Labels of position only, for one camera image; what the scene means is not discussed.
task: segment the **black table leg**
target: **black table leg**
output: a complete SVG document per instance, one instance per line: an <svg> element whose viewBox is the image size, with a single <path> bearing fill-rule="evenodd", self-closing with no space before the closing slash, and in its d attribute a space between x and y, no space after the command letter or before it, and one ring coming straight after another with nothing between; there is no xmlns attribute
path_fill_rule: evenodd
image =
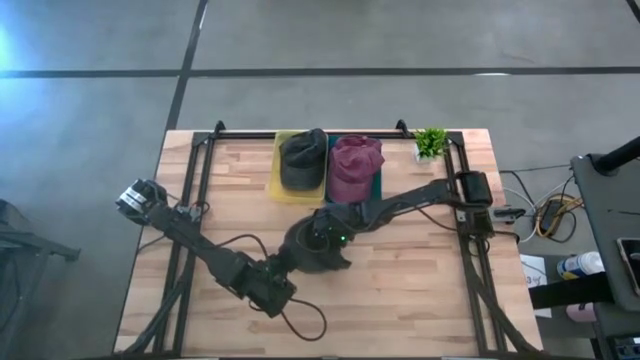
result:
<svg viewBox="0 0 640 360"><path fill-rule="evenodd" d="M529 289L534 309L590 302L613 302L604 272Z"/></svg>

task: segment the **green plant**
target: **green plant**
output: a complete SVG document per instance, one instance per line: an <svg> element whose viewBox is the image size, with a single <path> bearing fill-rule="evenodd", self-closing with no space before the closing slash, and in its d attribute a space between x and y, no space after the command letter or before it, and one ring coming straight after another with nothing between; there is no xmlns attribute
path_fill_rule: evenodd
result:
<svg viewBox="0 0 640 360"><path fill-rule="evenodd" d="M442 155L447 143L447 132L444 129L424 129L414 133L418 146L418 157L435 158Z"/></svg>

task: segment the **butcher block tabletop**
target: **butcher block tabletop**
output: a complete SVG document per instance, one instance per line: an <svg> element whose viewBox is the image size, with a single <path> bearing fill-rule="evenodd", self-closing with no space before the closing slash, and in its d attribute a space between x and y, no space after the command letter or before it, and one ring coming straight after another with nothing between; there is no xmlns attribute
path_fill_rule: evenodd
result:
<svg viewBox="0 0 640 360"><path fill-rule="evenodd" d="M461 131L471 169L487 174L493 206L504 205L488 130ZM162 148L156 181L176 196L182 193L192 136L193 131L169 131ZM433 179L446 178L442 159L427 165L416 164L412 140L382 142L386 160L382 166L383 198L423 186ZM273 140L216 140L207 192L211 209L202 221L202 232L212 242L252 233L263 240L269 253L275 253L289 226L314 210L310 205L279 203L269 197L272 152ZM203 157L198 157L191 199L196 198ZM439 222L455 226L450 207L431 206L425 211ZM497 228L510 230L506 225ZM160 235L155 229L145 228L140 245ZM541 349L516 243L513 237L505 235L490 242L489 258L498 302L525 338ZM115 351L133 343L157 311L171 244L164 239L138 254ZM237 241L231 247L254 259L263 258L251 239ZM294 271L289 275L298 288L295 297L318 305L327 317L327 333L316 342L298 339L281 316L269 319L251 310L246 299L240 301L218 286L205 264L197 260L183 356L477 355L455 232L411 212L375 232L359 234L342 253L352 261L347 270L320 275ZM170 318L166 347L171 346L176 313L177 306ZM285 313L302 334L314 337L321 331L322 321L315 310L289 303ZM489 348L495 349L484 308L483 317Z"/></svg>

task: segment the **gray floor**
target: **gray floor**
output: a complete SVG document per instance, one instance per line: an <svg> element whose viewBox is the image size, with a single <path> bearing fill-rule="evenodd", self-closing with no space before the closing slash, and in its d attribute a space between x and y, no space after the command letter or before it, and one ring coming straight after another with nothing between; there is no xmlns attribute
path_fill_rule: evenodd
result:
<svg viewBox="0 0 640 360"><path fill-rule="evenodd" d="M196 6L0 1L0 71L179 69ZM640 66L640 25L624 1L211 0L202 25L198 69ZM79 262L50 266L16 357L110 352L140 233L113 201L152 176L176 82L0 78L0 198L41 235L82 248ZM501 168L527 168L637 136L639 93L640 75L191 79L177 127L481 127ZM523 180L539 197L568 175ZM579 222L570 243L534 238L521 251L593 249ZM552 351L565 344L545 338Z"/></svg>

